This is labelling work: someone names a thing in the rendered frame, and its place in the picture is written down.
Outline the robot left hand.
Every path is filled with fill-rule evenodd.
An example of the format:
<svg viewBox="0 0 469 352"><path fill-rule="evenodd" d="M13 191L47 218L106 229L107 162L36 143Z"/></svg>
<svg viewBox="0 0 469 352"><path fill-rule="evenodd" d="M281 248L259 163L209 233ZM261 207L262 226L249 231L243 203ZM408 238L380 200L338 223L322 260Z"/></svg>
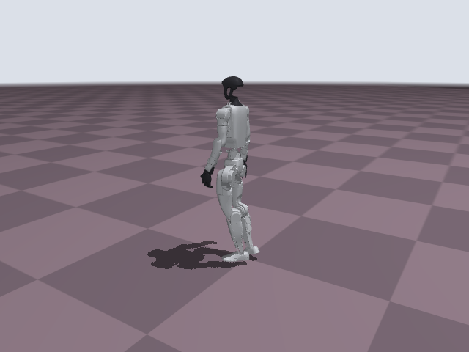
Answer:
<svg viewBox="0 0 469 352"><path fill-rule="evenodd" d="M214 167L210 170L210 172L204 169L203 174L200 176L202 178L202 183L206 187L212 188L212 186L210 185L210 182L211 182L211 174L213 173L213 171L214 171Z"/></svg>

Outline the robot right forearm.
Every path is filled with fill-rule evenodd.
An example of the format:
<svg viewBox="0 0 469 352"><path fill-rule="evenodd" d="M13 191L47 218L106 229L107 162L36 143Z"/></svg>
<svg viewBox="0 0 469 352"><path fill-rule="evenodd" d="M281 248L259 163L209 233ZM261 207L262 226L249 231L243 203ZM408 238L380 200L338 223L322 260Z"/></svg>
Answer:
<svg viewBox="0 0 469 352"><path fill-rule="evenodd" d="M240 154L241 154L240 157L243 158L244 161L246 160L246 156L248 154L248 145L249 144L250 144L250 137L245 140L245 145L243 147L241 147L241 150L240 150Z"/></svg>

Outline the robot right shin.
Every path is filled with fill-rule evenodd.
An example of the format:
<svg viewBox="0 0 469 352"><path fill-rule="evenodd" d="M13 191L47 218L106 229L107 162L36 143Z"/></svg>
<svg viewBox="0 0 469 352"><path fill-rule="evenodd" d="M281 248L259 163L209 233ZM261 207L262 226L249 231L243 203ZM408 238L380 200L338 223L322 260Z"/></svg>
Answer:
<svg viewBox="0 0 469 352"><path fill-rule="evenodd" d="M248 206L247 206L247 208L248 208ZM251 239L252 227L251 227L251 217L249 215L249 212L247 213L247 215L241 217L241 222L242 222L242 225L243 225L243 240L245 242L246 248L250 249L251 246L253 246L253 243L252 243L252 239Z"/></svg>

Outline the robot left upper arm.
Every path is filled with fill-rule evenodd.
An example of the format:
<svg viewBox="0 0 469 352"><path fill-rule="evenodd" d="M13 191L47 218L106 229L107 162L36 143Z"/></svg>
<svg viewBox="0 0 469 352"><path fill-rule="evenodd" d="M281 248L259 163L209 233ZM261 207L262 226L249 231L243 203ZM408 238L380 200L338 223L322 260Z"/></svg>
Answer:
<svg viewBox="0 0 469 352"><path fill-rule="evenodd" d="M221 140L221 147L226 145L227 123L230 118L230 110L230 108L222 108L216 112L218 138L215 139Z"/></svg>

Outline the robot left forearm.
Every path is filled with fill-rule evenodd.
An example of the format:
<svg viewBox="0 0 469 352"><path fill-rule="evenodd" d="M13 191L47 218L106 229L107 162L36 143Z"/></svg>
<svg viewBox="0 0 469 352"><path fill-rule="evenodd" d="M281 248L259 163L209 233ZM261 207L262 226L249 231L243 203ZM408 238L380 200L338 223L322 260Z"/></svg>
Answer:
<svg viewBox="0 0 469 352"><path fill-rule="evenodd" d="M213 141L213 148L212 152L210 155L210 158L207 160L207 165L205 167L205 170L210 172L210 170L218 163L219 156L221 155L221 140L220 139L215 139Z"/></svg>

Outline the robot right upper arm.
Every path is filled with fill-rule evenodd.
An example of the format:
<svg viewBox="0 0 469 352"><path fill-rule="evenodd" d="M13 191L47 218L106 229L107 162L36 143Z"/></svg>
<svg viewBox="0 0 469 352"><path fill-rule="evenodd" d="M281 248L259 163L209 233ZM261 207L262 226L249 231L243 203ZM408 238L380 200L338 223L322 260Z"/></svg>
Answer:
<svg viewBox="0 0 469 352"><path fill-rule="evenodd" d="M250 124L249 124L249 108L246 106L246 109L247 109L247 132L246 132L246 138L249 138L250 136Z"/></svg>

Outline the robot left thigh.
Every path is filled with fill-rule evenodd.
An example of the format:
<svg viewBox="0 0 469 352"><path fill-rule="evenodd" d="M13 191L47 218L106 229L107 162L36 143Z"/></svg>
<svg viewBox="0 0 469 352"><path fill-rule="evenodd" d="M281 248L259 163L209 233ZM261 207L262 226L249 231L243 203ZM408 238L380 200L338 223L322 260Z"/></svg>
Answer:
<svg viewBox="0 0 469 352"><path fill-rule="evenodd" d="M233 166L227 166L218 172L216 181L216 193L218 195L218 201L221 206L224 215L230 220L230 216L233 212L241 212L232 208L232 186L229 185L235 181L235 169Z"/></svg>

